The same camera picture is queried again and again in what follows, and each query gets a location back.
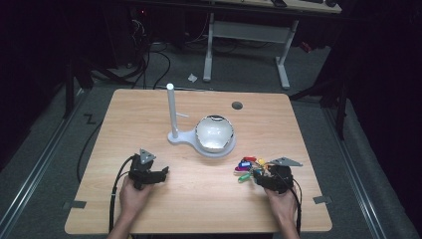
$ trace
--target human hand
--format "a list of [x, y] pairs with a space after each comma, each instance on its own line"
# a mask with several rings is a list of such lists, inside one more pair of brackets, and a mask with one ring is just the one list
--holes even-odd
[[153, 184], [145, 185], [142, 190], [137, 190], [133, 186], [133, 180], [128, 176], [124, 178], [120, 190], [121, 212], [115, 222], [114, 227], [108, 234], [107, 239], [124, 239], [129, 234], [129, 229], [137, 214], [145, 207], [149, 192]]
[[273, 215], [276, 217], [283, 238], [299, 238], [295, 225], [295, 213], [298, 204], [292, 192], [287, 190], [285, 193], [279, 194], [279, 192], [267, 188], [264, 188], [264, 190], [270, 200]]
[[130, 221], [133, 220], [145, 206], [153, 185], [147, 184], [141, 190], [137, 190], [133, 186], [133, 180], [126, 176], [119, 196], [121, 207], [120, 217]]

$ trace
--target wire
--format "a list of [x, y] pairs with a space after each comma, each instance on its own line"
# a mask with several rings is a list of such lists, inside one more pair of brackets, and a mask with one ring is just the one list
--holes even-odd
[[164, 45], [164, 48], [163, 49], [151, 51], [153, 53], [164, 52], [165, 50], [167, 50], [167, 47], [168, 47], [168, 44], [165, 43], [165, 42], [164, 43], [163, 42], [152, 43], [152, 45]]
[[155, 88], [157, 87], [157, 85], [161, 81], [161, 79], [163, 79], [164, 76], [167, 75], [168, 71], [170, 71], [170, 66], [171, 66], [170, 59], [167, 56], [165, 56], [164, 54], [162, 54], [160, 52], [154, 52], [154, 53], [159, 54], [159, 55], [165, 57], [167, 59], [167, 61], [168, 61], [168, 67], [167, 67], [167, 70], [165, 70], [164, 74], [162, 74], [162, 76], [160, 78], [158, 78], [158, 80], [155, 81], [155, 84], [152, 87], [153, 90], [155, 90]]
[[207, 43], [202, 43], [202, 41], [204, 41], [204, 40], [206, 40], [206, 38], [205, 39], [202, 39], [201, 41], [197, 41], [197, 42], [194, 42], [194, 43], [189, 43], [189, 45], [185, 45], [185, 46], [187, 48], [195, 49], [195, 50], [204, 49], [204, 48], [207, 47]]
[[98, 65], [95, 65], [92, 62], [89, 62], [88, 60], [86, 60], [87, 64], [93, 65], [94, 69], [97, 69], [102, 75], [105, 76], [105, 78], [96, 75], [95, 73], [91, 72], [92, 77], [102, 80], [102, 81], [107, 81], [107, 80], [114, 80], [118, 83], [122, 83], [122, 84], [127, 84], [127, 85], [132, 85], [133, 86], [133, 82], [127, 81], [127, 79], [135, 77], [138, 74], [142, 74], [143, 71], [145, 71], [145, 67], [144, 64], [142, 63], [143, 60], [143, 54], [144, 52], [147, 51], [146, 48], [150, 47], [149, 45], [149, 39], [151, 37], [151, 34], [146, 34], [145, 36], [143, 36], [140, 40], [140, 42], [142, 42], [143, 44], [137, 49], [136, 51], [136, 61], [138, 62], [138, 66], [137, 68], [125, 75], [125, 76], [117, 76], [116, 74], [112, 73], [111, 71], [104, 69]]
[[117, 183], [118, 180], [125, 174], [127, 174], [127, 172], [125, 172], [124, 174], [121, 174], [121, 172], [123, 171], [124, 167], [127, 165], [128, 162], [130, 162], [131, 160], [134, 159], [134, 156], [131, 156], [130, 158], [128, 158], [123, 165], [121, 166], [120, 170], [118, 171], [117, 177], [115, 178], [114, 181], [114, 186], [112, 187], [112, 191], [111, 191], [111, 199], [109, 201], [109, 221], [108, 221], [108, 232], [111, 232], [112, 228], [114, 227], [114, 202], [115, 202], [115, 194], [117, 192]]
[[134, 20], [134, 19], [132, 19], [132, 22], [135, 23], [136, 26], [137, 26], [137, 28], [134, 31], [133, 35], [139, 30], [139, 28], [142, 28], [142, 36], [143, 36], [145, 34], [145, 28], [143, 27], [142, 23], [139, 22], [139, 21], [137, 21], [137, 20]]
[[254, 46], [251, 44], [246, 44], [243, 43], [244, 41], [238, 41], [238, 44], [242, 47], [246, 47], [246, 48], [255, 48], [255, 49], [260, 49], [260, 48], [265, 48], [265, 47], [271, 47], [273, 46], [275, 43], [270, 43], [270, 42], [266, 42], [266, 43], [261, 43], [261, 45], [259, 46]]
[[[148, 59], [146, 60], [146, 67], [148, 68], [148, 66], [149, 66], [149, 59], [150, 59], [150, 50], [151, 50], [151, 48], [149, 48], [148, 49]], [[144, 74], [143, 74], [143, 89], [144, 90], [146, 90], [146, 69], [145, 69], [145, 72], [144, 72]]]
[[81, 173], [80, 173], [80, 167], [81, 167], [81, 161], [82, 161], [82, 156], [84, 155], [85, 150], [87, 149], [88, 143], [91, 141], [91, 138], [93, 138], [94, 134], [96, 133], [97, 130], [99, 130], [100, 126], [103, 124], [103, 121], [101, 121], [97, 127], [94, 129], [94, 131], [91, 133], [90, 137], [87, 139], [87, 141], [85, 142], [84, 148], [81, 151], [80, 157], [78, 159], [78, 165], [77, 165], [77, 179], [78, 182], [81, 183]]
[[227, 43], [225, 45], [221, 45], [219, 47], [228, 47], [229, 45], [233, 45], [232, 49], [228, 50], [228, 51], [219, 51], [217, 50], [217, 46], [215, 46], [216, 44], [213, 44], [213, 51], [216, 53], [221, 53], [221, 54], [229, 54], [232, 53], [233, 51], [235, 51], [238, 47], [238, 41], [234, 40], [234, 39], [219, 39], [220, 41], [215, 41], [216, 43]]
[[142, 57], [141, 60], [142, 64], [144, 65], [143, 71], [139, 74], [139, 76], [136, 78], [136, 80], [133, 82], [131, 88], [134, 89], [136, 87], [137, 82], [139, 81], [139, 79], [144, 76], [145, 77], [145, 72], [146, 72], [146, 68], [148, 67], [147, 63], [145, 63], [145, 60]]
[[202, 28], [201, 33], [200, 33], [200, 34], [198, 35], [198, 37], [197, 37], [197, 38], [195, 38], [194, 40], [192, 40], [192, 41], [190, 41], [190, 42], [186, 42], [186, 43], [185, 43], [185, 45], [190, 44], [190, 43], [201, 42], [201, 41], [203, 41], [203, 40], [205, 40], [205, 39], [208, 39], [208, 36], [207, 36], [207, 37], [204, 37], [204, 38], [202, 38], [202, 39], [199, 39], [199, 38], [201, 38], [201, 37], [204, 35], [205, 29], [207, 28], [207, 25], [208, 25], [209, 18], [210, 18], [210, 14], [208, 13], [208, 14], [207, 14], [207, 17], [205, 18], [204, 27]]
[[286, 183], [286, 181], [282, 178], [282, 176], [275, 170], [275, 173], [280, 177], [283, 183], [288, 187], [289, 191], [292, 193], [293, 197], [295, 198], [298, 204], [298, 218], [296, 219], [296, 230], [298, 234], [301, 235], [301, 224], [302, 224], [302, 189], [301, 186], [298, 184], [297, 181], [293, 179], [293, 181], [298, 185], [299, 191], [301, 193], [301, 200], [298, 199], [298, 195], [292, 190], [291, 187]]

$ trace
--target desk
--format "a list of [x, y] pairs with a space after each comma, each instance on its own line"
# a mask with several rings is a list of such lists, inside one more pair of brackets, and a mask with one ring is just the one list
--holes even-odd
[[[270, 0], [213, 0], [212, 4], [215, 2], [275, 8], [273, 2]], [[286, 1], [286, 4], [287, 9], [290, 10], [334, 14], [339, 14], [341, 12], [341, 8], [338, 5], [335, 5], [334, 7], [328, 7], [325, 4], [311, 3], [299, 0], [288, 0]], [[214, 37], [281, 43], [284, 45], [284, 48], [280, 57], [276, 58], [276, 66], [279, 71], [279, 78], [282, 87], [283, 89], [288, 90], [290, 88], [290, 83], [286, 73], [285, 60], [289, 48], [292, 45], [293, 38], [295, 37], [298, 24], [299, 20], [297, 19], [293, 21], [292, 26], [289, 28], [233, 23], [227, 21], [214, 21], [214, 14], [211, 13], [208, 27], [208, 48], [205, 57], [203, 80], [205, 82], [211, 81], [213, 60], [212, 44]]]
[[[276, 232], [268, 198], [253, 181], [238, 183], [235, 166], [245, 155], [266, 160], [281, 156], [301, 162], [292, 167], [303, 197], [303, 231], [327, 231], [331, 221], [289, 98], [281, 94], [175, 92], [180, 130], [190, 130], [208, 115], [220, 115], [237, 136], [233, 151], [207, 158], [191, 146], [172, 145], [167, 92], [117, 90], [105, 115], [76, 200], [66, 223], [70, 234], [104, 234], [108, 230], [111, 188], [122, 163], [140, 148], [156, 155], [152, 170], [169, 166], [164, 183], [154, 186], [132, 233]], [[243, 104], [241, 110], [233, 102]], [[115, 216], [119, 214], [117, 199]]]

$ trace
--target white dome object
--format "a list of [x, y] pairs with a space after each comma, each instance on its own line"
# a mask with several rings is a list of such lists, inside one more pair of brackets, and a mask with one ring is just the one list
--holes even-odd
[[233, 139], [234, 130], [228, 120], [220, 116], [208, 116], [195, 128], [199, 145], [208, 152], [221, 152]]

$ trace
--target white base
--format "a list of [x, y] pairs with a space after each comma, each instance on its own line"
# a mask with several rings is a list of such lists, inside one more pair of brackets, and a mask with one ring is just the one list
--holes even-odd
[[221, 152], [206, 151], [201, 147], [201, 145], [199, 145], [199, 142], [196, 140], [195, 128], [191, 131], [180, 131], [178, 133], [177, 138], [174, 138], [173, 133], [170, 132], [167, 136], [167, 139], [171, 144], [181, 144], [181, 143], [190, 144], [200, 154], [206, 157], [213, 157], [213, 158], [223, 157], [229, 154], [233, 150], [236, 144], [236, 136], [233, 134], [232, 140], [230, 140], [229, 144], [227, 144], [226, 148], [223, 151]]

